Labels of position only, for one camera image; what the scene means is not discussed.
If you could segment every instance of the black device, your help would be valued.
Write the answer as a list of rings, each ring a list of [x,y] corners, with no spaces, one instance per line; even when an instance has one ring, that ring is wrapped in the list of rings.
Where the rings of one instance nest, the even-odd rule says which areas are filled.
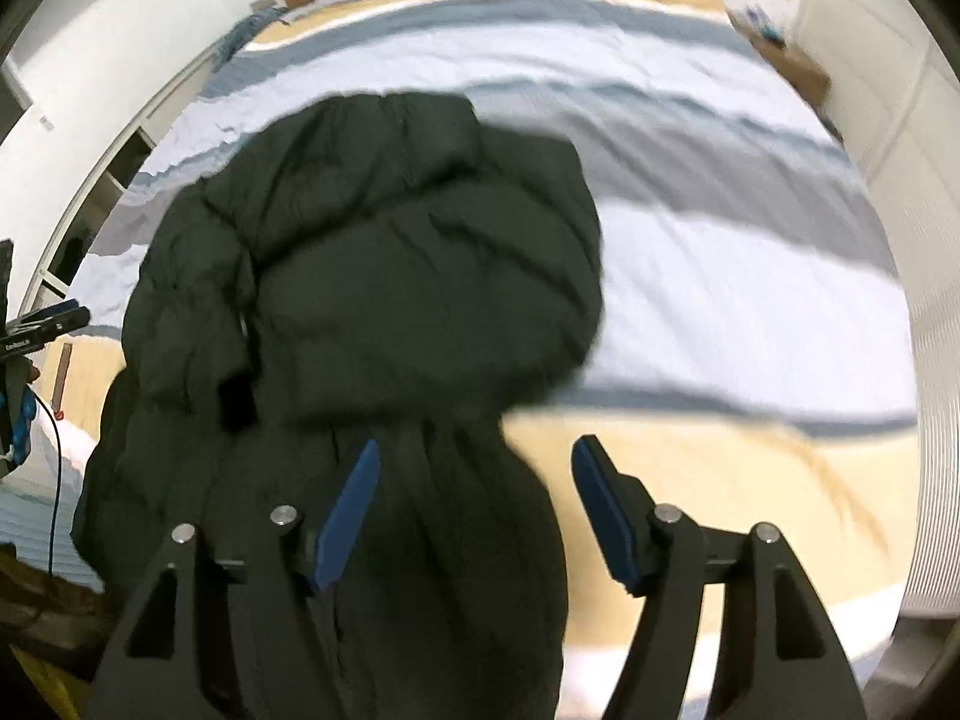
[[[571,464],[611,576],[646,598],[604,720],[676,720],[706,584],[726,586],[707,718],[866,719],[827,612],[775,526],[702,528],[618,473],[596,437],[576,442]],[[88,720],[347,720],[306,608],[339,578],[378,467],[370,442],[345,482],[304,495],[306,511],[253,514],[244,565],[215,562],[194,525],[173,528],[107,645]],[[344,513],[346,532],[331,537]],[[248,594],[243,630],[216,622],[232,617],[217,610],[237,586]],[[250,676],[242,659],[257,664]]]
[[[76,300],[39,309],[7,322],[7,287],[13,269],[13,242],[0,241],[0,478],[17,466],[13,464],[13,425],[30,374],[25,355],[40,351],[47,343],[66,333],[80,330],[90,322],[90,312]]]

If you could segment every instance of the silver bolt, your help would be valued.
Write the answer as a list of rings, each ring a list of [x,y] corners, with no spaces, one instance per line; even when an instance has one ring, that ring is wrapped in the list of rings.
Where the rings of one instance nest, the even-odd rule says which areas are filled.
[[[189,522],[184,522],[170,532],[170,538],[173,538],[178,544],[185,544],[187,541],[193,541],[196,534],[197,529]]]
[[[776,525],[771,525],[769,522],[761,522],[756,530],[757,538],[764,544],[772,544],[779,539],[779,530],[776,529]]]
[[[275,525],[289,525],[296,519],[296,509],[292,506],[277,506],[272,512],[270,512],[270,522]]]
[[[683,512],[671,503],[656,504],[654,517],[667,525],[674,525],[683,518]]]

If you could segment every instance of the black cable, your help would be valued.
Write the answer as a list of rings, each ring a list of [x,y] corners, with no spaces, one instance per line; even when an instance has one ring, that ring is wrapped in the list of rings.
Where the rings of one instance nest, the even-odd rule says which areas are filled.
[[[47,578],[54,578],[54,535],[56,534],[56,513],[59,510],[59,497],[61,496],[61,488],[64,484],[64,450],[61,447],[61,441],[59,440],[59,428],[56,427],[56,420],[54,419],[53,412],[47,408],[47,404],[44,403],[37,397],[37,393],[34,392],[34,399],[37,403],[40,403],[40,408],[45,410],[47,416],[50,418],[50,423],[54,426],[54,435],[56,436],[56,494],[54,495],[54,514],[50,518],[50,550],[47,554]]]

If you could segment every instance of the bed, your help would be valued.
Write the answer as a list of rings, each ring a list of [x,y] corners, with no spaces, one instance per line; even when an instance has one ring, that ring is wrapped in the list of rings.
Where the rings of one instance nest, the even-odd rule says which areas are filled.
[[[599,717],[641,610],[608,579],[570,479],[584,433],[701,523],[778,524],[866,680],[916,532],[906,303],[863,180],[722,2],[290,1],[302,6],[176,121],[80,266],[71,296],[93,319],[68,340],[62,405],[78,444],[99,435],[138,265],[179,188],[326,95],[465,95],[484,121],[573,141],[604,236],[605,314],[587,365],[504,418],[550,490],[568,554],[557,716]],[[78,450],[67,488],[82,476]],[[721,608],[709,590],[685,716],[703,716]]]

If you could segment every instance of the dark green jacket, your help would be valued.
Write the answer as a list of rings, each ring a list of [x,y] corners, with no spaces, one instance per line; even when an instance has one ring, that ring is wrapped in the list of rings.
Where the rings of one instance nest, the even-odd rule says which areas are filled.
[[[584,360],[599,274],[569,143],[439,95],[333,98],[272,124],[157,230],[80,555],[121,596],[179,522],[241,559],[250,517],[299,506],[376,437],[376,497],[317,604],[350,718],[552,718],[563,544],[499,418]]]

